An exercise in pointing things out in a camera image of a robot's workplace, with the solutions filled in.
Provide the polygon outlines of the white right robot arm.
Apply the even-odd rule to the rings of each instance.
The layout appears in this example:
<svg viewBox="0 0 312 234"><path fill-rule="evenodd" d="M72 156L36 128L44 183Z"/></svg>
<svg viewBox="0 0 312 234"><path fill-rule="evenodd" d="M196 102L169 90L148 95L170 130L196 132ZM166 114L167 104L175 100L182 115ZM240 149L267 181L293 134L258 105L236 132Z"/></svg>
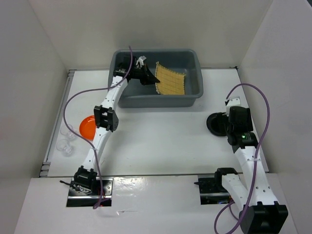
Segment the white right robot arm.
<svg viewBox="0 0 312 234"><path fill-rule="evenodd" d="M238 207L238 225L243 233L277 234L288 217L288 210L279 203L268 182L250 109L232 106L220 117L225 121L228 143L242 168L245 183L234 168L218 168L214 187L230 194Z"/></svg>

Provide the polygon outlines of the grey plastic bin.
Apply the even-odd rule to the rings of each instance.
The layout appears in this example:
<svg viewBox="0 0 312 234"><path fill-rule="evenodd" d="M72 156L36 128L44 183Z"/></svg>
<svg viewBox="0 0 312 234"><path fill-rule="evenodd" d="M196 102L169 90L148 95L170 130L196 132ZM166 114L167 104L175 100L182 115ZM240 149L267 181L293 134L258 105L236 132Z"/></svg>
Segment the grey plastic bin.
<svg viewBox="0 0 312 234"><path fill-rule="evenodd" d="M118 101L120 108L166 108L190 107L203 95L203 78L197 54L191 49L138 49L133 56L145 56L151 73L156 70L156 63L172 71L183 73L184 95L162 95L156 86L141 85L138 79L131 79Z"/></svg>

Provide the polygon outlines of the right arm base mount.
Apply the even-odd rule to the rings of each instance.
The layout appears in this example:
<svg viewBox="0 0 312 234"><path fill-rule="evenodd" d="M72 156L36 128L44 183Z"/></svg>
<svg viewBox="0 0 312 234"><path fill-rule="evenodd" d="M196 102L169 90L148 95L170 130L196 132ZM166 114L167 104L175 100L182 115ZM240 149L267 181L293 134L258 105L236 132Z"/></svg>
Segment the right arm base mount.
<svg viewBox="0 0 312 234"><path fill-rule="evenodd" d="M214 175L199 175L194 185L198 186L200 204L228 204L231 200L230 194L217 186Z"/></svg>

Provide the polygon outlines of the yellow woven bamboo mat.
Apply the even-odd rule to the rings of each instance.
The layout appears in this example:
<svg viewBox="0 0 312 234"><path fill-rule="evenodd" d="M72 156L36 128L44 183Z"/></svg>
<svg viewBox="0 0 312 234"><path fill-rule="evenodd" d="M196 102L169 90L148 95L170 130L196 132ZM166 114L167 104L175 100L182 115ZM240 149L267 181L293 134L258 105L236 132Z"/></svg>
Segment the yellow woven bamboo mat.
<svg viewBox="0 0 312 234"><path fill-rule="evenodd" d="M184 95L185 74L178 73L156 63L155 77L159 80L156 83L156 91L160 95Z"/></svg>

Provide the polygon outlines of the black round dish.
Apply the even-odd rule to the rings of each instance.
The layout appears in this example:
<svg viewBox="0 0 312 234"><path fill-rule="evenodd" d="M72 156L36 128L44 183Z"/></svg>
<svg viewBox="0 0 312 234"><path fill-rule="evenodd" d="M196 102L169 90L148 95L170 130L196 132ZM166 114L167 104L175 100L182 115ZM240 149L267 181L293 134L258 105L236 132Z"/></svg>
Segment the black round dish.
<svg viewBox="0 0 312 234"><path fill-rule="evenodd" d="M229 121L226 113L218 112L210 114L206 120L207 129L217 137L227 136Z"/></svg>

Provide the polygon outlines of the orange plastic bowl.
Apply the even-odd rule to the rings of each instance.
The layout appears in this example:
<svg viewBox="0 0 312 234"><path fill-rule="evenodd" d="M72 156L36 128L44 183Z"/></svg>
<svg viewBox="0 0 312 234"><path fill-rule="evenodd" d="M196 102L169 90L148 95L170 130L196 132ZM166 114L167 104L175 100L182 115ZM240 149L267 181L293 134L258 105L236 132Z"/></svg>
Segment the orange plastic bowl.
<svg viewBox="0 0 312 234"><path fill-rule="evenodd" d="M79 126L79 133L85 139L93 141L96 133L96 123L94 115L88 116L82 120Z"/></svg>

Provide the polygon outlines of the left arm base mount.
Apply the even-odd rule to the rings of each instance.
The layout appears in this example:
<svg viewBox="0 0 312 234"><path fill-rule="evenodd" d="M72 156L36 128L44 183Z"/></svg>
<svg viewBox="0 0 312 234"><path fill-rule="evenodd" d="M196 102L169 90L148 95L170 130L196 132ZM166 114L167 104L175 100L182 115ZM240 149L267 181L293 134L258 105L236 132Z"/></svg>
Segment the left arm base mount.
<svg viewBox="0 0 312 234"><path fill-rule="evenodd" d="M104 178L102 180L102 197L100 197L100 181L98 179L93 190L77 185L73 179L70 182L65 182L63 180L60 180L59 182L69 187L67 207L93 207L100 200L100 207L110 207L112 205L112 178Z"/></svg>

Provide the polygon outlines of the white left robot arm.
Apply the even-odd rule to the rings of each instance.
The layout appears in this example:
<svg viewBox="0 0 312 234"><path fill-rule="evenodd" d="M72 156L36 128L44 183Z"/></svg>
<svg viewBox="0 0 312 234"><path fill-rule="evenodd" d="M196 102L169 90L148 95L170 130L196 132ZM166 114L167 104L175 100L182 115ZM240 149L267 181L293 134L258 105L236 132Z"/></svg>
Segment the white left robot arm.
<svg viewBox="0 0 312 234"><path fill-rule="evenodd" d="M97 176L99 176L97 163L109 136L118 127L119 119L116 114L116 107L131 79L138 79L141 85L160 82L148 68L145 56L139 58L132 55L124 56L123 62L115 68L104 101L101 105L94 107L96 130L92 141L93 146L91 146L86 159L74 175L75 185L86 195L103 192L100 188L100 181L97 180Z"/></svg>

